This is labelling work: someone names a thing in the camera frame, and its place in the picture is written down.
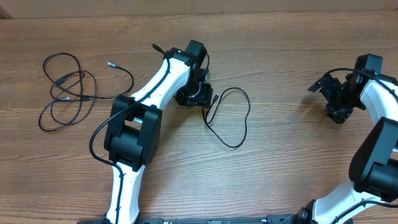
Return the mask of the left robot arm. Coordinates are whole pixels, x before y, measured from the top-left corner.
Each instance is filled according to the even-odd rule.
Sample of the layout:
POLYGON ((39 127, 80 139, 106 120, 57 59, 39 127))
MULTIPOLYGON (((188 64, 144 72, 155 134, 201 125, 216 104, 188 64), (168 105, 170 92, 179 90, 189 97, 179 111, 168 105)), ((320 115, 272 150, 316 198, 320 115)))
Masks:
POLYGON ((113 191, 102 223, 135 223, 144 169, 153 160, 160 141, 162 112, 171 99, 186 107, 207 108, 213 89, 207 82, 209 69, 201 65, 205 46, 191 40, 185 50, 163 53, 158 72, 131 96, 113 101, 104 148, 113 163, 113 191))

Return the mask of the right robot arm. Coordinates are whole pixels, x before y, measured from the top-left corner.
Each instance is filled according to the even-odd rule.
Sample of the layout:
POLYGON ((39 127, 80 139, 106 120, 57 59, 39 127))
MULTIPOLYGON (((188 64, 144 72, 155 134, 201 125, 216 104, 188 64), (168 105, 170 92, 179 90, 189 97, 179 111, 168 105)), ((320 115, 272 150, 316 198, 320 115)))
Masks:
POLYGON ((381 56, 361 55, 346 69, 344 83, 327 71, 308 88, 325 97, 326 114, 335 123, 344 123, 359 108, 368 111, 373 128, 351 160, 349 179, 284 223, 352 223, 374 205, 397 208, 397 160, 391 158, 397 151, 397 79, 381 67, 381 56))

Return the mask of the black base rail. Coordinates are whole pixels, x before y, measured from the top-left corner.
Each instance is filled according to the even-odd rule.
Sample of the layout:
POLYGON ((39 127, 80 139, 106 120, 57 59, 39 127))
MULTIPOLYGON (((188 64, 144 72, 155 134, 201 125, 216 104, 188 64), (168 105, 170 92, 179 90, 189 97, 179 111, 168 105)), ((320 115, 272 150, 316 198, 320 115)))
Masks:
POLYGON ((296 215, 268 215, 244 218, 138 218, 133 224, 295 224, 296 215))

